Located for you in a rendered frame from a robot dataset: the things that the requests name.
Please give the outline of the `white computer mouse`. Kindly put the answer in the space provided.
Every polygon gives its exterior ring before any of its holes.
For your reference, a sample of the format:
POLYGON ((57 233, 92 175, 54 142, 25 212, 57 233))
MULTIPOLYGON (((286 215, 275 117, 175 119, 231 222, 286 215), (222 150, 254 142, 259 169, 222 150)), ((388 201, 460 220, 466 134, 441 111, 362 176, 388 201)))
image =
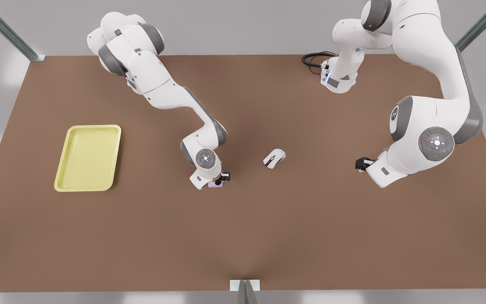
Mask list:
POLYGON ((266 156, 263 160, 263 163, 266 167, 273 169, 275 168, 281 161, 283 161, 286 157, 286 154, 281 149, 274 149, 268 156, 266 156))

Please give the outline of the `yellow rectangular tray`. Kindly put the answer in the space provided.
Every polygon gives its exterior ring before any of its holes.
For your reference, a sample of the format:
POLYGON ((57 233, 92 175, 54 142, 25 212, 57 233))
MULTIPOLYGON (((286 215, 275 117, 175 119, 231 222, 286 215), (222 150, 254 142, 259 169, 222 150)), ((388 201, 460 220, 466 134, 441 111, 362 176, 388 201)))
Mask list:
POLYGON ((102 192, 113 185, 122 130, 118 125, 76 125, 66 133, 54 188, 102 192))

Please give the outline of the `silver frame post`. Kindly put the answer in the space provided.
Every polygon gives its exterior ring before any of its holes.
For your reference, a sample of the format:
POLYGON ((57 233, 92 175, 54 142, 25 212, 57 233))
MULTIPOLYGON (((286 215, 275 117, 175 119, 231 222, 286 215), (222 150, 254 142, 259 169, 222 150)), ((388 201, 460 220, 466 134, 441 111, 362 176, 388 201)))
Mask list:
POLYGON ((1 17, 0 33, 31 62, 43 62, 44 54, 37 54, 1 17))
POLYGON ((463 52, 474 40, 486 30, 486 12, 482 17, 457 41, 455 46, 463 52))
POLYGON ((236 304, 259 304, 255 295, 260 291, 260 280, 230 280, 229 290, 237 291, 236 304))

